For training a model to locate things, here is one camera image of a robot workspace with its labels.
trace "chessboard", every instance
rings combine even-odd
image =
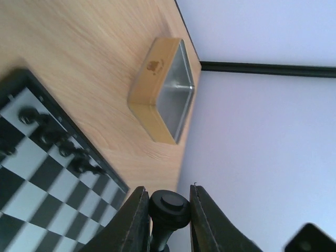
[[[0,82],[0,251],[78,251],[128,187],[27,69]]]

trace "chessboard frame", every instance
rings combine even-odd
[[[129,191],[129,187],[125,181],[116,173],[113,167],[99,153],[95,146],[29,69],[16,68],[5,78],[0,80],[0,108],[3,108],[10,103],[14,97],[25,88],[28,88],[40,100],[47,110],[55,117],[57,122],[88,151],[88,154],[106,171],[126,195]]]

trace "black chess piece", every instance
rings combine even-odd
[[[148,210],[153,220],[150,252],[169,252],[169,237],[191,220],[190,203],[178,193],[159,190],[152,194]]]
[[[43,144],[56,144],[60,145],[70,137],[70,134],[66,131],[56,131],[45,129],[40,135],[40,141]]]
[[[59,145],[59,154],[63,157],[75,155],[77,158],[88,158],[89,153],[83,148],[76,148],[74,143],[65,141]]]
[[[12,156],[15,154],[15,147],[10,146],[5,140],[0,139],[0,156]]]
[[[47,125],[50,120],[49,114],[40,114],[33,107],[23,107],[18,113],[19,120],[24,124],[32,124],[37,122],[39,125]]]
[[[70,165],[78,173],[92,172],[95,175],[106,174],[103,168],[90,164],[89,160],[84,158],[75,158]]]

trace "white wall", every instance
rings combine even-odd
[[[334,0],[177,0],[201,60],[336,65]]]
[[[178,1],[201,60],[336,66],[334,1],[257,2]],[[336,79],[203,72],[177,191],[194,182],[265,252],[306,222],[336,238]]]

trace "wooden table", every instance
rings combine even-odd
[[[0,76],[28,67],[131,192],[175,190],[189,119],[179,145],[155,143],[127,106],[155,37],[185,39],[198,82],[201,66],[173,0],[2,0],[0,34]]]

